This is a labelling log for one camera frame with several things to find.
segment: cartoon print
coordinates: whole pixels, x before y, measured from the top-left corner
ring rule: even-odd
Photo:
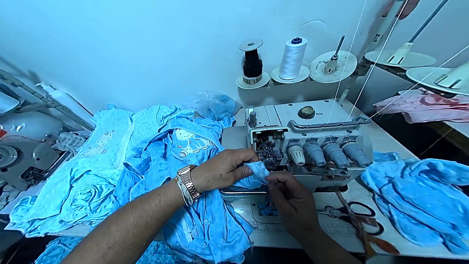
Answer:
[[[98,140],[98,143],[95,147],[88,147],[88,151],[83,156],[94,156],[98,153],[104,154],[107,152],[106,143],[111,141],[113,134],[110,131],[104,133],[101,138]]]
[[[177,147],[182,148],[179,152],[180,157],[187,157],[190,153],[198,153],[201,149],[208,149],[209,146],[213,146],[210,140],[196,137],[194,133],[185,131],[183,129],[176,129],[176,137],[179,139],[180,144]]]

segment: pink fabric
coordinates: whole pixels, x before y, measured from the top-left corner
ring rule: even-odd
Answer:
[[[444,120],[469,122],[469,96],[457,95],[453,98],[443,98],[423,88],[419,90],[423,94],[406,93],[400,98],[394,96],[373,106],[376,111],[384,109],[379,113],[380,115],[402,113],[408,123]]]

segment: machine knob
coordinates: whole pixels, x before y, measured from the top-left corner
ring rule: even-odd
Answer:
[[[299,143],[289,143],[287,146],[287,152],[292,158],[293,162],[298,166],[305,164],[303,148]]]
[[[256,112],[255,111],[252,111],[250,114],[249,114],[249,127],[250,128],[255,128],[256,127]]]
[[[340,169],[346,169],[350,166],[350,162],[348,162],[347,157],[345,156],[344,152],[340,148],[339,144],[335,141],[328,141],[325,142],[322,146],[324,154],[334,162]]]
[[[345,155],[350,158],[358,167],[366,168],[371,165],[371,161],[363,151],[363,148],[356,141],[341,143]]]
[[[305,106],[298,111],[298,116],[303,119],[311,119],[316,114],[312,106]]]
[[[308,154],[311,160],[314,161],[316,166],[321,167],[326,165],[327,162],[325,161],[324,153],[322,152],[322,149],[316,139],[307,139],[303,150],[306,154]]]

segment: gold watch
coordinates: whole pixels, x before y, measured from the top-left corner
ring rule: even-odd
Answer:
[[[177,175],[181,178],[182,183],[186,186],[189,191],[190,197],[195,200],[200,197],[200,193],[194,187],[192,178],[190,177],[190,171],[195,168],[195,165],[187,165],[184,168],[177,171]]]

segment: scissor handle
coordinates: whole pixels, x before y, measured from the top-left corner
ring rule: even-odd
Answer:
[[[337,209],[336,209],[334,206],[326,205],[326,206],[324,207],[324,210],[337,210]],[[328,214],[328,216],[329,216],[330,218],[337,218],[337,216],[332,215],[332,214]]]
[[[374,233],[370,233],[370,232],[367,232],[368,234],[372,235],[372,236],[379,236],[381,235],[382,233],[384,233],[384,226],[380,223],[380,222],[376,222],[378,224],[378,228],[379,230],[374,232]]]
[[[357,205],[363,206],[370,212],[369,214],[363,214],[363,213],[357,213],[357,212],[352,210],[355,215],[364,216],[364,217],[374,217],[374,216],[376,216],[375,210],[373,210],[373,208],[371,208],[370,206],[368,206],[364,203],[361,203],[361,202],[349,202],[348,206],[350,207],[350,209],[352,209],[352,207],[351,207],[352,204],[357,204]]]

